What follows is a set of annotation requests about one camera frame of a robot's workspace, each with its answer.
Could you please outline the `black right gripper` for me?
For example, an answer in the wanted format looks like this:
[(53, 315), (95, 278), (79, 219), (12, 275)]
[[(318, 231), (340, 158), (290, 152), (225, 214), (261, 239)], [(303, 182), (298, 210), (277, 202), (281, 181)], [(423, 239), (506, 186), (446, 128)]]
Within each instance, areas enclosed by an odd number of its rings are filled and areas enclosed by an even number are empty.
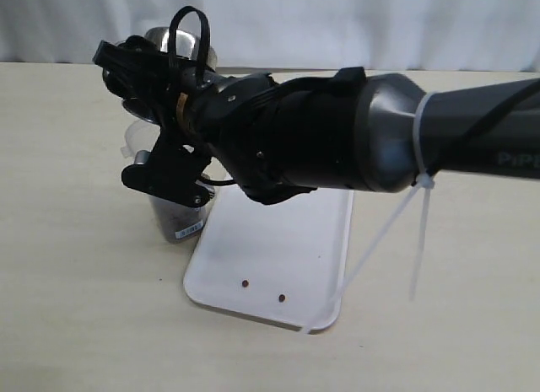
[(149, 152), (121, 172), (122, 184), (180, 204), (202, 207), (212, 198), (201, 182), (212, 149), (189, 121), (189, 105), (217, 83), (209, 35), (131, 35), (101, 41), (93, 63), (107, 90), (136, 119), (125, 131), (125, 156)]

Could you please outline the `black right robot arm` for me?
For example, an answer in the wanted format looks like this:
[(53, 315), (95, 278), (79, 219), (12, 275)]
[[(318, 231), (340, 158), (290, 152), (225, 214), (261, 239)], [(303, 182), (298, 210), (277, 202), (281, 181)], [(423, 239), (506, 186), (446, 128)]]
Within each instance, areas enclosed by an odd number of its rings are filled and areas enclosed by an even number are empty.
[(203, 171), (264, 205), (319, 188), (395, 193), (421, 172), (537, 179), (537, 79), (429, 94), (413, 80), (361, 67), (283, 83), (226, 77), (132, 36), (94, 54), (105, 86), (159, 127), (122, 183), (187, 207), (210, 198)]

